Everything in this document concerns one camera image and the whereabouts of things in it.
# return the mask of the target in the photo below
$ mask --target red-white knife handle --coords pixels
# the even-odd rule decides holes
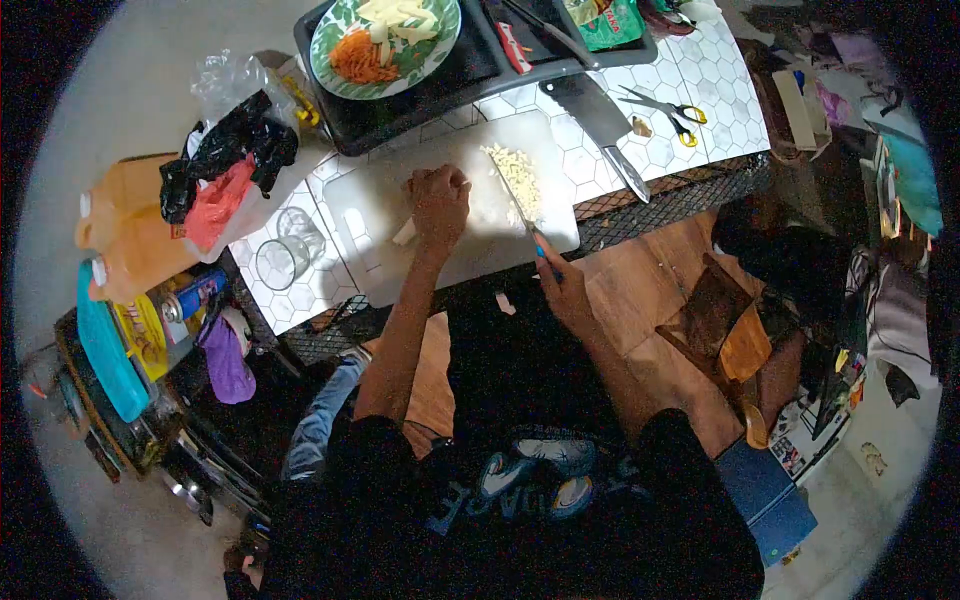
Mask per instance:
[[[520,44],[516,43],[513,26],[498,21],[496,23],[496,33],[500,36],[500,46],[503,47],[503,52],[507,55],[510,64],[514,66],[514,70],[520,75],[526,75],[532,71],[534,67],[523,56],[523,49],[520,48]]]

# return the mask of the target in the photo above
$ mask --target black tray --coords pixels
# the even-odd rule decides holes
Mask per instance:
[[[583,43],[561,0],[519,1]],[[584,70],[566,48],[517,14],[512,23],[514,36],[532,50],[526,54],[534,65],[532,72],[518,75],[500,49],[480,0],[460,0],[460,36],[436,71],[388,98],[347,100],[323,89],[310,65],[310,41],[332,5],[333,0],[327,0],[301,17],[294,26],[294,39],[333,143],[346,156],[360,156],[407,130],[491,94]],[[647,31],[641,39],[595,54],[603,67],[646,64],[657,59],[657,46]]]

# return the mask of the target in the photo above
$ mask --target hexagon tile pattern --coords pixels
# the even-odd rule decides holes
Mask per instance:
[[[725,158],[769,150],[770,141],[753,82],[730,28],[724,21],[700,23],[693,34],[663,39],[658,42],[657,48],[659,56],[651,64],[620,66],[604,69],[600,73],[589,73],[628,121],[634,117],[641,118],[653,131],[652,137],[641,137],[631,132],[617,142],[624,156],[645,180]],[[666,115],[655,108],[622,102],[621,98],[630,97],[620,87],[622,85],[663,102],[700,107],[707,116],[705,125],[684,121],[699,143],[693,148],[681,144]],[[380,269],[376,264],[346,256],[341,235],[350,235],[358,248],[364,245],[369,236],[365,231],[336,229],[336,223],[324,202],[326,183],[384,154],[424,143],[438,135],[528,110],[539,110],[550,118],[554,140],[563,153],[562,188],[571,204],[592,200],[625,186],[577,121],[543,94],[536,84],[510,89],[452,110],[439,119],[399,135],[366,155],[335,155],[316,168],[266,227],[229,246],[274,333],[282,333],[359,293],[350,275],[351,270],[362,269],[375,280]],[[256,275],[254,255],[260,244],[276,237],[278,216],[288,206],[301,207],[327,243],[323,255],[317,257],[306,274],[288,290],[272,292]]]
[[[315,174],[335,167],[336,158],[320,165]],[[335,232],[331,234],[326,228],[321,207],[311,192],[313,181],[321,180],[311,175],[302,181],[266,226],[229,245],[253,299],[276,335],[359,294],[341,258],[343,243],[335,237]],[[292,219],[291,215],[302,219]],[[310,265],[293,285],[278,292],[260,280],[256,272],[256,251],[264,242],[288,233],[300,234],[307,241],[311,252]]]
[[[770,150],[754,83],[727,23],[698,23],[697,31],[666,43],[690,104],[707,114],[700,131],[710,162]]]

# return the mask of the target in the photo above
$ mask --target cleaver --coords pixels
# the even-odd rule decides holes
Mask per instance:
[[[616,103],[603,92],[603,88],[588,75],[577,73],[540,82],[540,90],[580,123],[616,174],[641,200],[649,203],[650,188],[634,165],[616,147],[617,140],[633,128]]]

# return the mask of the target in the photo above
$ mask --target kitchen knife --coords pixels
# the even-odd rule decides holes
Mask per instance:
[[[503,2],[511,9],[522,14],[528,21],[540,27],[551,37],[566,46],[566,49],[572,52],[573,56],[575,56],[585,68],[593,71],[596,71],[600,68],[600,61],[593,56],[590,50],[587,49],[587,46],[578,43],[577,40],[562,32],[552,23],[547,23],[540,17],[536,16],[533,11],[520,4],[520,2],[517,2],[516,0],[503,0]]]
[[[496,160],[493,160],[492,156],[490,161],[493,163],[493,168],[496,169],[497,175],[500,176],[500,182],[503,183],[503,186],[507,189],[507,195],[510,196],[511,202],[514,203],[514,206],[516,207],[516,213],[520,215],[520,220],[523,221],[523,227],[527,230],[527,235],[530,236],[530,241],[532,241],[534,243],[534,247],[537,248],[537,256],[540,258],[545,258],[543,254],[543,248],[540,247],[540,244],[537,242],[537,238],[534,237],[534,231],[537,231],[537,226],[535,226],[533,221],[527,219],[527,216],[523,214],[523,208],[520,207],[519,200],[517,200],[516,196],[514,196],[514,190],[510,189],[510,184],[507,182],[507,178],[503,177],[503,171],[500,170],[500,165],[496,164]],[[556,267],[550,265],[550,269],[553,271],[553,278],[556,279],[558,283],[564,280],[564,274],[558,271]]]
[[[650,188],[634,165],[616,147],[617,140],[633,128],[603,89],[589,75],[577,73],[540,82],[540,90],[577,120],[616,174],[641,200],[649,203]]]
[[[507,55],[510,65],[520,75],[526,75],[533,70],[533,65],[523,55],[523,48],[514,37],[514,26],[510,23],[510,13],[503,8],[500,0],[483,0],[480,3],[484,12],[496,29],[496,36],[500,39],[500,47]]]

